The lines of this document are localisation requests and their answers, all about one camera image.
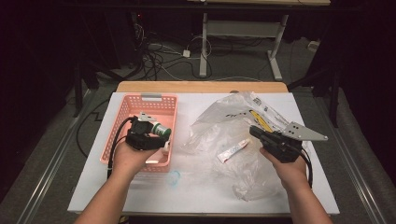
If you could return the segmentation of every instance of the toothpaste tube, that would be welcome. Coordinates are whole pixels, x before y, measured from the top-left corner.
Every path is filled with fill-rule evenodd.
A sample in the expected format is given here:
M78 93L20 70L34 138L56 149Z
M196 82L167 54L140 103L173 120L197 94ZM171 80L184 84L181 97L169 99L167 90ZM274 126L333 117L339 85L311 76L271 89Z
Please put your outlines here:
M233 156L233 154L235 154L236 152L238 152L239 150L244 148L249 142L250 142L250 139L247 138L245 140L240 141L236 146L231 147L231 148L221 152L218 155L218 158L221 161L221 163L226 162L228 159L231 158L231 156Z

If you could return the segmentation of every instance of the human hand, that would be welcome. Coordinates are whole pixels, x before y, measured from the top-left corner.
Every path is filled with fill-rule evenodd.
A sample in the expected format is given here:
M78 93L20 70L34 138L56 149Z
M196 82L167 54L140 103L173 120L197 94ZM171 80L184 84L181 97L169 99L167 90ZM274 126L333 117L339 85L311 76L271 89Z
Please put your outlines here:
M260 148L260 153L274 165L285 190L309 188L303 158L298 157L295 162L282 163L263 147Z
M146 165L146 160L157 150L136 150L125 141L118 143L115 150L112 175L131 182L134 176Z

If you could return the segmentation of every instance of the person's right arm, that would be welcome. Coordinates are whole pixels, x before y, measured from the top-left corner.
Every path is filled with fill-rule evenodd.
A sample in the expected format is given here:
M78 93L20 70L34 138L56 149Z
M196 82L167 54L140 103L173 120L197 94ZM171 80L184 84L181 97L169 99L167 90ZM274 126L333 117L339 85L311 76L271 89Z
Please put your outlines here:
M332 223L323 206L309 187L306 179L305 161L299 157L295 162L282 163L264 148L260 153L275 167L282 185L288 193L291 218L298 223Z

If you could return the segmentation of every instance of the dark background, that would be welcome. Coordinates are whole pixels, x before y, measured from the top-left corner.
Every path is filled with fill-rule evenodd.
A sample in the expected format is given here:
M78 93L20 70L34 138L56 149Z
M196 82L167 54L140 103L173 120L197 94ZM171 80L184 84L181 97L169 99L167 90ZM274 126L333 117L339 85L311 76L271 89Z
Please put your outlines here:
M322 40L308 76L328 64L339 68L350 108L395 183L392 138L396 136L396 46L391 4L386 0L332 1L333 6L363 5L363 9L361 14L337 15L332 22L328 16L292 15L284 39L291 42L304 36ZM58 7L49 0L3 3L0 14L3 199L46 125L66 104L76 64L94 60L106 69L119 68L132 63L136 55L124 50L134 47L134 35L128 35L131 26L125 19L130 14L89 11L83 12L83 19L78 10ZM146 12L142 16L145 29L156 30L182 44L189 43L191 34L202 28L200 14ZM249 14L241 17L274 18ZM319 77L309 85L330 87L332 76Z

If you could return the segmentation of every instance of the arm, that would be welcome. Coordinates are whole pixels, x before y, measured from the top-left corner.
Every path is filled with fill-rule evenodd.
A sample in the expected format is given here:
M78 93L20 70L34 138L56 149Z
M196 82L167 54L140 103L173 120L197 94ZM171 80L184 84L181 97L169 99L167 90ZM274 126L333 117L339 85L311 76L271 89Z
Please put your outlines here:
M125 142L119 143L112 175L75 223L118 223L131 181L155 151L137 151Z
M309 187L306 180L305 162L301 157L295 162L282 163L264 148L260 148L260 153L274 165L288 193L293 223L332 223Z

